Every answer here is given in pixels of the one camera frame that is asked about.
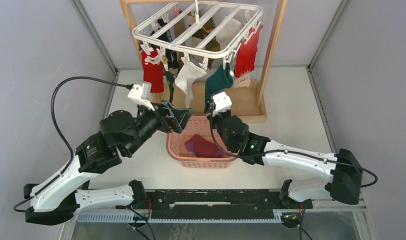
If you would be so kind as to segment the orange pink purple sock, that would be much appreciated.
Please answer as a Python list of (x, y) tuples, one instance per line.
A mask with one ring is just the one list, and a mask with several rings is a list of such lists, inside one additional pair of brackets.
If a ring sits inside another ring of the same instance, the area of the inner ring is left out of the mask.
[(185, 148), (197, 158), (223, 158), (224, 153), (217, 145), (202, 136), (195, 134), (185, 142)]

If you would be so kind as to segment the pink plastic laundry basket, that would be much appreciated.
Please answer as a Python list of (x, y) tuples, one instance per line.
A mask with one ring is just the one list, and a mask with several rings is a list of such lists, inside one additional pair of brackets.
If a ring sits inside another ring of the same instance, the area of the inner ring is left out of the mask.
[(216, 142), (226, 150), (221, 137), (211, 132), (205, 116), (192, 116), (182, 133), (169, 133), (166, 150), (171, 158), (186, 168), (224, 169), (236, 159), (219, 149)]

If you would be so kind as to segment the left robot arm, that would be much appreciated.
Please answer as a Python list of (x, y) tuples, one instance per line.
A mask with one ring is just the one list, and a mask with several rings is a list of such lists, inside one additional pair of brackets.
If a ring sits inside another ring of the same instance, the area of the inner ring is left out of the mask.
[(152, 109), (140, 106), (137, 113), (135, 117), (126, 110), (112, 112), (59, 171), (41, 184), (26, 184), (24, 197), (31, 206), (25, 210), (25, 221), (54, 226), (89, 209), (144, 207), (148, 196), (138, 180), (113, 188), (82, 189), (84, 183), (121, 164), (122, 158), (132, 157), (155, 132), (182, 133), (194, 111), (164, 100)]

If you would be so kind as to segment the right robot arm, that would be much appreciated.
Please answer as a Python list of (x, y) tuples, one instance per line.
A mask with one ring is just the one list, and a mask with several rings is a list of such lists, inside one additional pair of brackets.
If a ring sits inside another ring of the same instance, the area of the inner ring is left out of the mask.
[(293, 208), (299, 202), (325, 194), (340, 203), (359, 203), (363, 168), (347, 149), (322, 153), (284, 145), (249, 131), (249, 126), (229, 111), (208, 116), (210, 128), (217, 131), (228, 154), (250, 165), (276, 166), (312, 174), (313, 180), (286, 180), (280, 203)]

